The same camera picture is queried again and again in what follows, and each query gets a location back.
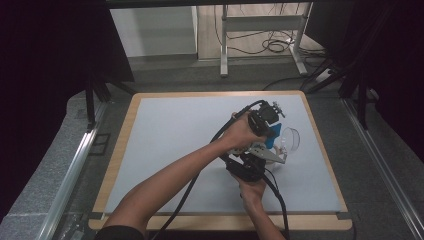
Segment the hand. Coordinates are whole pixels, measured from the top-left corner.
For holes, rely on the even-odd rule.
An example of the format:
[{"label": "hand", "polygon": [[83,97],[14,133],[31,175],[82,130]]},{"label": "hand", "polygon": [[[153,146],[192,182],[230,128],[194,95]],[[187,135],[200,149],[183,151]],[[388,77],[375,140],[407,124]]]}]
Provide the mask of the hand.
[{"label": "hand", "polygon": [[222,138],[227,139],[233,149],[250,147],[253,142],[265,142],[266,140],[266,137],[258,137],[252,132],[247,116],[248,113],[243,114],[224,132]]},{"label": "hand", "polygon": [[265,181],[261,179],[257,182],[245,182],[235,175],[232,176],[239,183],[240,194],[243,198],[245,210],[249,214],[255,213],[258,210],[262,211],[262,197],[266,187]]}]

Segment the person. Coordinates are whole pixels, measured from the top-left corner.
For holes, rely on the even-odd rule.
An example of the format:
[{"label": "person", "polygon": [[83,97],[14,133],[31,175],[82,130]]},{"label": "person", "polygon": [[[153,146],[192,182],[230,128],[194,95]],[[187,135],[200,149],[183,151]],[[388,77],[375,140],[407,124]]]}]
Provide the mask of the person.
[{"label": "person", "polygon": [[[209,163],[231,149],[264,141],[265,137],[256,136],[250,129],[247,113],[242,115],[216,141],[176,160],[131,189],[96,234],[95,240],[144,239],[149,219]],[[243,206],[259,238],[284,239],[262,206],[265,182],[245,182],[233,177],[239,182]]]}]

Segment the metal stand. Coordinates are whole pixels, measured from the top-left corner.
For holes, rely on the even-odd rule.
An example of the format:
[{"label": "metal stand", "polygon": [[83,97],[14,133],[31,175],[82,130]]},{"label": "metal stand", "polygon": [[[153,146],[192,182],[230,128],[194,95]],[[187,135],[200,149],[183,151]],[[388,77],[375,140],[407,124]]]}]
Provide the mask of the metal stand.
[{"label": "metal stand", "polygon": [[136,94],[137,91],[123,84],[122,82],[115,81],[114,79],[107,77],[105,75],[101,75],[97,77],[90,67],[86,68],[87,70],[87,81],[85,87],[85,96],[86,96],[86,105],[87,105],[87,133],[90,133],[94,126],[96,125],[96,116],[94,113],[94,94],[98,97],[100,102],[109,102],[112,95],[109,92],[109,89],[106,86],[106,81],[111,83],[112,85],[120,88],[121,90],[129,93],[131,96]]},{"label": "metal stand", "polygon": [[222,46],[221,46],[221,77],[228,76],[227,32],[243,31],[277,31],[297,30],[294,44],[290,45],[290,52],[296,63],[300,75],[307,75],[305,65],[299,55],[299,45],[305,31],[311,3],[307,3],[302,15],[288,16],[255,16],[255,17],[228,17],[227,5],[222,6]]},{"label": "metal stand", "polygon": [[336,80],[342,77],[346,77],[346,79],[343,81],[342,86],[339,89],[339,96],[341,98],[350,98],[353,92],[355,91],[356,87],[358,87],[357,118],[364,129],[367,129],[365,121],[365,108],[367,103],[367,81],[366,78],[363,76],[363,63],[372,45],[374,44],[378,34],[384,26],[384,23],[386,22],[390,13],[393,11],[393,8],[394,2],[384,2],[381,13],[373,24],[370,33],[365,39],[365,42],[363,43],[358,55],[355,57],[351,64],[349,64],[346,68],[342,69],[340,72],[331,75],[324,81],[316,84],[315,86],[311,87],[309,90],[306,91],[306,93],[315,93],[321,88],[326,87],[329,84],[335,82]]}]

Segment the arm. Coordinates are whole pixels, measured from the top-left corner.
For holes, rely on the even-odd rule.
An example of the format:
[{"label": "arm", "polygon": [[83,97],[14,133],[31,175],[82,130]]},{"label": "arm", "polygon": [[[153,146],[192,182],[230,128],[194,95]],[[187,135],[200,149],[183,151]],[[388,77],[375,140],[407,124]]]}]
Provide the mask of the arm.
[{"label": "arm", "polygon": [[244,208],[252,220],[253,225],[261,240],[285,240],[280,230],[274,225],[262,206],[262,196],[265,191],[265,181],[245,182],[233,176],[240,184]]},{"label": "arm", "polygon": [[252,133],[247,114],[240,117],[218,140],[178,159],[139,183],[121,200],[104,227],[124,225],[145,235],[149,219],[214,159],[234,148],[264,141]]}]

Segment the metal rail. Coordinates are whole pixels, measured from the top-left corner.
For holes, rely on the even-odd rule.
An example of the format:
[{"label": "metal rail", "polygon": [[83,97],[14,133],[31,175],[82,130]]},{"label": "metal rail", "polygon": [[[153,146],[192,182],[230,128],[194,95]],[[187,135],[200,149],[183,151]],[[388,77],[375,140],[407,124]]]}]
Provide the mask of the metal rail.
[{"label": "metal rail", "polygon": [[390,167],[387,165],[383,155],[372,139],[370,133],[367,130],[364,130],[361,123],[356,118],[356,110],[352,102],[346,99],[342,99],[342,102],[349,113],[350,120],[352,120],[353,125],[358,131],[361,140],[364,142],[364,145],[371,156],[371,159],[373,160],[378,172],[386,184],[387,189],[389,190],[393,200],[397,204],[403,218],[405,219],[406,224],[408,225],[415,239],[423,240],[424,225],[420,219],[419,214],[417,213],[417,210],[414,208],[408,196],[402,190],[402,187],[399,185],[398,181],[390,170]]},{"label": "metal rail", "polygon": [[94,141],[97,131],[100,127],[103,113],[107,107],[107,103],[101,103],[96,113],[96,124],[91,132],[85,133],[81,143],[72,159],[71,165],[68,168],[68,172],[56,193],[52,205],[50,206],[49,212],[44,219],[41,229],[37,235],[37,240],[52,239],[57,225],[62,217],[66,205],[68,204],[71,193],[75,187],[75,184],[80,175],[81,169],[84,166],[87,155],[90,151],[90,147]]}]

